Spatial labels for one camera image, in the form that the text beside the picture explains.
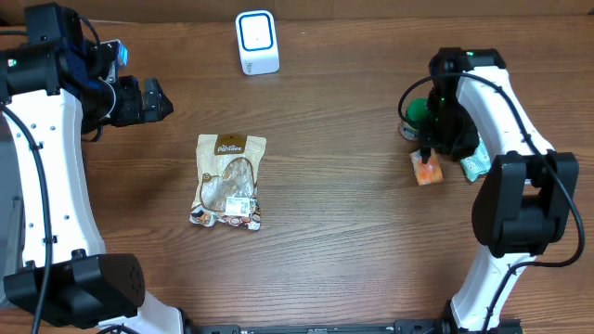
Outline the orange white small box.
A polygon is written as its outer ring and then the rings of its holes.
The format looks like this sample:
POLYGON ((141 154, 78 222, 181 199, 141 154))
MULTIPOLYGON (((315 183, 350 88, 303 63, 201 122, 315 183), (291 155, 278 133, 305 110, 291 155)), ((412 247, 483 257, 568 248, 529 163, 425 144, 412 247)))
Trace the orange white small box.
POLYGON ((419 186, 426 186, 443 181, 442 170, 439 165, 437 154, 433 148, 431 149, 431 155, 427 162, 422 160, 419 150, 410 153, 409 157, 419 186))

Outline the green lid jar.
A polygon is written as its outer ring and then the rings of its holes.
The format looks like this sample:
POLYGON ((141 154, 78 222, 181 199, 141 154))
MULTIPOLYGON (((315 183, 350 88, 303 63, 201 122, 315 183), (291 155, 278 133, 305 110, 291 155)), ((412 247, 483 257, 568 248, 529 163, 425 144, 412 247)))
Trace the green lid jar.
POLYGON ((400 135, 406 140, 418 140, 420 122, 430 114, 427 103, 427 98, 417 98, 408 105, 405 113, 407 122, 401 121, 399 125, 400 135))

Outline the teal tissue pack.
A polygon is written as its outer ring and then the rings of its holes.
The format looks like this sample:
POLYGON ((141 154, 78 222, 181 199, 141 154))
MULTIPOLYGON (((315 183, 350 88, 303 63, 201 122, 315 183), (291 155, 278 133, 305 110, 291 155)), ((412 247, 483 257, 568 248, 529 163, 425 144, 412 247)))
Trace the teal tissue pack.
POLYGON ((469 157, 460 160, 466 178, 475 182, 480 176, 487 174, 491 169, 491 160, 484 141, 479 137, 479 145, 469 157))

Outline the brown clear snack bag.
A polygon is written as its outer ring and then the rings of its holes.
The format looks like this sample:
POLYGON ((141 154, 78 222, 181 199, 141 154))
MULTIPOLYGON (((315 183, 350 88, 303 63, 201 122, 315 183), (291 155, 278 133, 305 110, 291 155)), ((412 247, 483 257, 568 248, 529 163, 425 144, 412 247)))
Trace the brown clear snack bag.
POLYGON ((257 231, 261 226, 258 172, 267 140, 253 135, 198 137, 198 185, 189 221, 211 227, 217 223, 257 231))

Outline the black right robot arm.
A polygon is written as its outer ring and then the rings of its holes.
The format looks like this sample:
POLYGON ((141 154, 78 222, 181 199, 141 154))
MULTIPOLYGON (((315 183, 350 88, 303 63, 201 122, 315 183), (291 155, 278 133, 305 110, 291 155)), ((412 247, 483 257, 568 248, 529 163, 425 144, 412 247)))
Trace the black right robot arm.
POLYGON ((574 263, 585 248, 584 224, 573 201, 579 164, 559 153, 534 127, 513 92, 495 49, 444 47, 430 60, 428 116, 419 127, 420 155, 455 161, 484 144, 491 167, 472 205, 479 243, 471 269, 436 320, 437 333, 513 333, 499 315, 515 283, 537 256, 558 242, 568 217, 578 230, 574 263))

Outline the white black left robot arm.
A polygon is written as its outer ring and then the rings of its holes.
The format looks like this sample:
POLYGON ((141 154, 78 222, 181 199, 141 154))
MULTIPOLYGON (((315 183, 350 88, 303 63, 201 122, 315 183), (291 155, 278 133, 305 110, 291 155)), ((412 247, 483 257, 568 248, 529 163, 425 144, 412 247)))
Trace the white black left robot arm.
POLYGON ((105 126, 159 122, 174 109, 154 78, 120 76, 119 40, 56 3, 24 11, 26 42, 1 54, 1 110, 15 145, 24 214, 22 266, 5 276, 8 301, 35 324, 100 333, 188 333, 191 321, 149 293, 138 259, 109 253, 86 183, 83 137, 105 126))

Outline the white barcode scanner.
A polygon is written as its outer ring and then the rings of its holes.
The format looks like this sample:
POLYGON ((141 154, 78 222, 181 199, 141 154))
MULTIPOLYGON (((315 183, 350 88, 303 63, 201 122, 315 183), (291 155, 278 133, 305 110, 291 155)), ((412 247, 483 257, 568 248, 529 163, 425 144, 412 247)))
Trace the white barcode scanner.
POLYGON ((239 58, 246 75, 277 72, 278 39, 273 15, 267 10, 241 12, 235 19, 239 58))

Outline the grey plastic mesh basket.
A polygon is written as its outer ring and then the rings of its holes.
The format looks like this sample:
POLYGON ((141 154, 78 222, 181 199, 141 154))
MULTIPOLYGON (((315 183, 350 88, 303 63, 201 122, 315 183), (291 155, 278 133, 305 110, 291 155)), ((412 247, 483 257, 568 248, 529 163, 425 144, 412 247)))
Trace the grey plastic mesh basket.
POLYGON ((7 121, 1 118, 1 309, 13 308, 6 296, 4 278, 22 267, 22 190, 16 148, 7 121))

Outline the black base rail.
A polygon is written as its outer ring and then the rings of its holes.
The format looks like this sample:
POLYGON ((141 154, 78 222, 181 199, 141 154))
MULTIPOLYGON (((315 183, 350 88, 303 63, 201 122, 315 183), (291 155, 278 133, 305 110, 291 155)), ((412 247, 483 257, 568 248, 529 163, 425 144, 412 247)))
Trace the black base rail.
POLYGON ((436 334, 433 320, 396 320, 392 324, 310 325, 240 327, 238 325, 194 326, 199 334, 436 334))

